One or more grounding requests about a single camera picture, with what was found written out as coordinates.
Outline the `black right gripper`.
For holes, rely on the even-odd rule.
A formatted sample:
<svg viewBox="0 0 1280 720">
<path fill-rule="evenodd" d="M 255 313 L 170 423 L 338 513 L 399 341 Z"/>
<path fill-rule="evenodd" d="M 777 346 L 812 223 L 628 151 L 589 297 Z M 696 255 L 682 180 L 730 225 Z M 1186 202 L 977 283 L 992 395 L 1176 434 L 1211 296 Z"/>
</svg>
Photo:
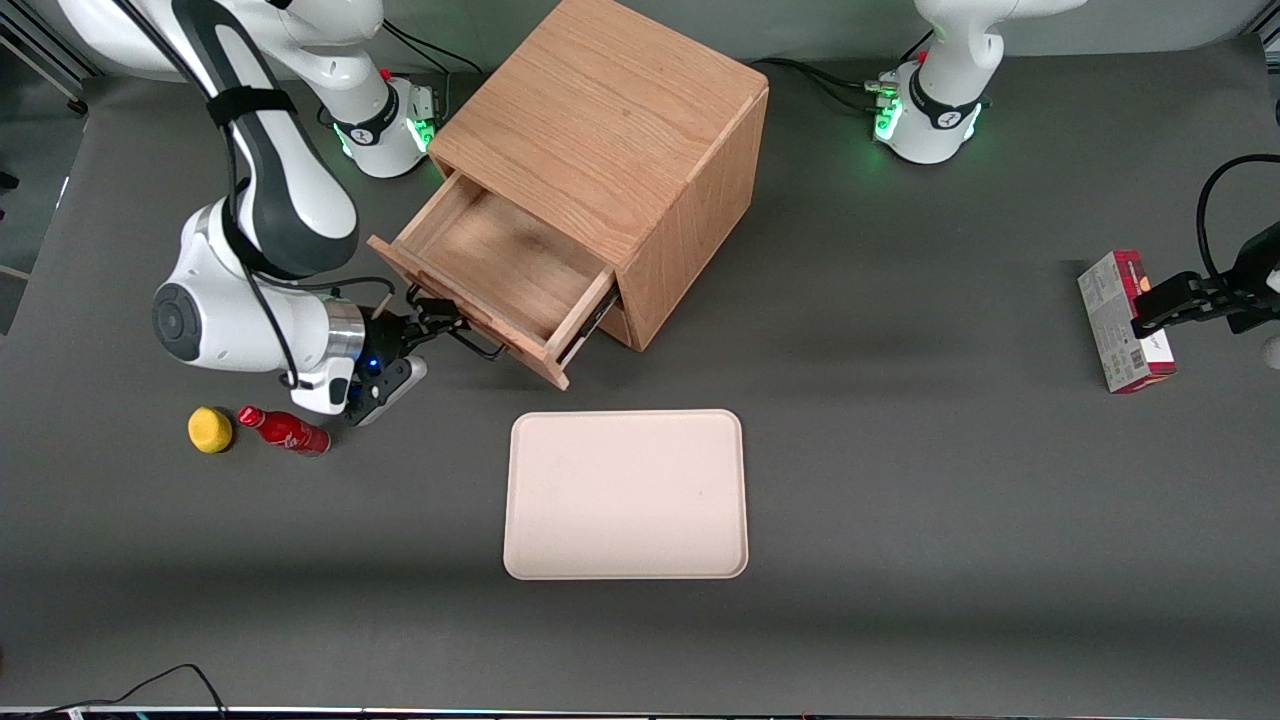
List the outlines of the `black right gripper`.
<svg viewBox="0 0 1280 720">
<path fill-rule="evenodd" d="M 360 352 L 360 386 L 412 387 L 421 379 L 421 370 L 410 361 L 410 354 L 442 334 L 467 331 L 468 322 L 448 299 L 410 299 L 412 316 L 390 311 L 376 314 L 374 307 L 361 307 L 364 347 Z"/>
</svg>

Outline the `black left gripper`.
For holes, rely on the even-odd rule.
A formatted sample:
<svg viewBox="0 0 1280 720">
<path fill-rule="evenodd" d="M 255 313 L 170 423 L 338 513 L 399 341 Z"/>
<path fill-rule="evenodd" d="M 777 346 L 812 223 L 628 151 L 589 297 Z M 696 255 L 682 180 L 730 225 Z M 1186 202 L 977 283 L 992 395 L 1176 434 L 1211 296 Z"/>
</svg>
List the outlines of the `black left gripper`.
<svg viewBox="0 0 1280 720">
<path fill-rule="evenodd" d="M 1233 334 L 1244 334 L 1270 322 L 1277 322 L 1279 223 L 1248 240 L 1233 266 L 1219 278 L 1216 288 L 1196 272 L 1181 272 L 1134 299 L 1133 334 L 1148 338 L 1172 325 L 1188 322 L 1228 319 Z"/>
</svg>

